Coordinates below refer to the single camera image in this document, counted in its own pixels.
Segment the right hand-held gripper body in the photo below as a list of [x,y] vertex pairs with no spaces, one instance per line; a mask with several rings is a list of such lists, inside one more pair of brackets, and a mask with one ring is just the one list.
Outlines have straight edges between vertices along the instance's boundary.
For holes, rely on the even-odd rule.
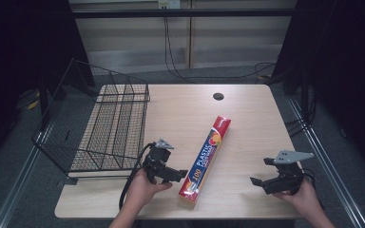
[[312,159],[313,153],[281,150],[275,158],[278,176],[270,180],[264,180],[262,187],[266,194],[290,191],[294,195],[300,188],[304,173],[298,162]]

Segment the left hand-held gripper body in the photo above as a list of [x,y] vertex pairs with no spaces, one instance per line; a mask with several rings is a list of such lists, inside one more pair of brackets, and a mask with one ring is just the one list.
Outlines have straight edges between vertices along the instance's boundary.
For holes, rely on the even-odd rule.
[[171,155],[170,149],[173,149],[173,146],[164,139],[159,139],[150,147],[143,164],[149,181],[154,181],[156,177],[170,180],[172,172],[176,170],[166,166]]

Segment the red blue plastic wrap box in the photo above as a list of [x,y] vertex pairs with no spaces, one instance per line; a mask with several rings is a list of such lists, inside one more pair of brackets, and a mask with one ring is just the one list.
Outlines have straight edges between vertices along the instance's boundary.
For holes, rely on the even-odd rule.
[[188,206],[194,207],[198,201],[202,186],[205,183],[213,160],[218,152],[222,140],[229,129],[231,120],[218,116],[213,123],[197,158],[182,184],[179,191],[180,200]]

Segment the black wire basket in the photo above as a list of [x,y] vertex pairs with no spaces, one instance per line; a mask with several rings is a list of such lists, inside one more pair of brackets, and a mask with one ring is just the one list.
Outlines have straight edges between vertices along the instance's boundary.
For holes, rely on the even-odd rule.
[[144,147],[147,82],[72,60],[31,140],[65,175],[120,175]]

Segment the person's left hand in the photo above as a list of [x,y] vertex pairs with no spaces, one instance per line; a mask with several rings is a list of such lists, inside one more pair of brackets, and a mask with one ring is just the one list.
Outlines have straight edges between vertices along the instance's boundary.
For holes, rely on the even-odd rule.
[[122,209],[139,212],[157,193],[170,189],[172,186],[173,184],[170,182],[157,183],[149,181],[146,172],[140,169],[127,190]]

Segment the person's right hand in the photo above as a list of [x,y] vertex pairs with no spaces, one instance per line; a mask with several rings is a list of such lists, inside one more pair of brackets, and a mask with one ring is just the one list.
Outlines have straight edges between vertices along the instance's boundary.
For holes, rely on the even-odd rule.
[[275,193],[274,197],[292,205],[305,219],[311,220],[323,215],[316,190],[307,180],[302,182],[299,190],[294,195],[281,192]]

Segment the black curtain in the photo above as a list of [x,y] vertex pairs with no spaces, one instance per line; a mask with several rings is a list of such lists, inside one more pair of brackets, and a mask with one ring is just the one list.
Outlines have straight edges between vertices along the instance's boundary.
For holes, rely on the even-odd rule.
[[302,79],[365,160],[365,0],[297,0],[273,76],[293,93]]
[[0,0],[0,144],[19,96],[54,92],[73,59],[87,56],[69,0]]

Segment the black horizontal bar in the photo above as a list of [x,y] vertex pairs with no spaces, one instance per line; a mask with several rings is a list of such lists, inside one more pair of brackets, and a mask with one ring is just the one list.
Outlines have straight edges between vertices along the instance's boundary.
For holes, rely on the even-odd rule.
[[127,9],[74,10],[75,18],[292,16],[294,9]]

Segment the aluminium frame rail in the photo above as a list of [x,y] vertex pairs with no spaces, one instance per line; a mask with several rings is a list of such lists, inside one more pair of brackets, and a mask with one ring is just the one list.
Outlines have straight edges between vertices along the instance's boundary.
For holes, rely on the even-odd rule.
[[20,173],[0,206],[0,228],[21,228],[34,224],[41,202],[45,201],[47,177],[41,165],[47,163],[43,152],[33,142]]
[[319,163],[322,166],[322,169],[324,170],[328,180],[333,186],[336,195],[338,196],[338,199],[340,200],[352,224],[354,225],[355,228],[365,228],[365,218],[358,204],[355,202],[354,197],[344,184],[340,175],[337,173],[334,164],[331,162],[314,128],[309,123],[306,123],[304,119],[301,117],[300,104],[295,98],[290,98],[289,104],[294,114],[298,118],[298,122],[302,127],[302,131],[304,132],[309,144],[312,146],[319,160]]

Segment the white wall power outlet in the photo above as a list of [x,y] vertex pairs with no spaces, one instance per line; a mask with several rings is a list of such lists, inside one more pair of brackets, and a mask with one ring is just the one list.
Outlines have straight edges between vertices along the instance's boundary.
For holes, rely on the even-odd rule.
[[160,10],[179,10],[181,0],[158,0],[158,8]]

